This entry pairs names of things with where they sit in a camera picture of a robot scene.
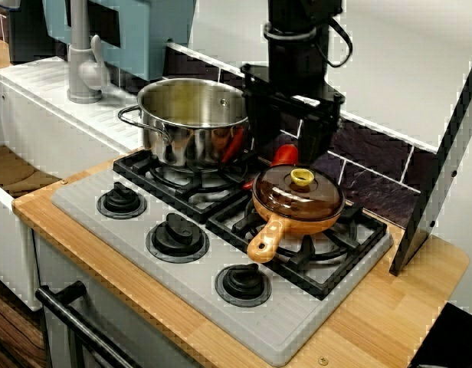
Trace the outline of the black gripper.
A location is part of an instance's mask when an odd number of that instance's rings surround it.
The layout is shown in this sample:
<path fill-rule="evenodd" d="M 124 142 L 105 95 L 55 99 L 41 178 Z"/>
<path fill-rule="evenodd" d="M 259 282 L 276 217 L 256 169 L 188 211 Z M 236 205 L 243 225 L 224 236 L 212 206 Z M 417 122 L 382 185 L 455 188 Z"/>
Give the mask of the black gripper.
<path fill-rule="evenodd" d="M 343 96 L 325 81 L 326 61 L 315 41 L 269 42 L 269 64 L 244 64 L 244 97 L 254 150 L 280 135 L 280 112 L 303 119 L 299 160 L 314 162 L 328 149 Z"/>

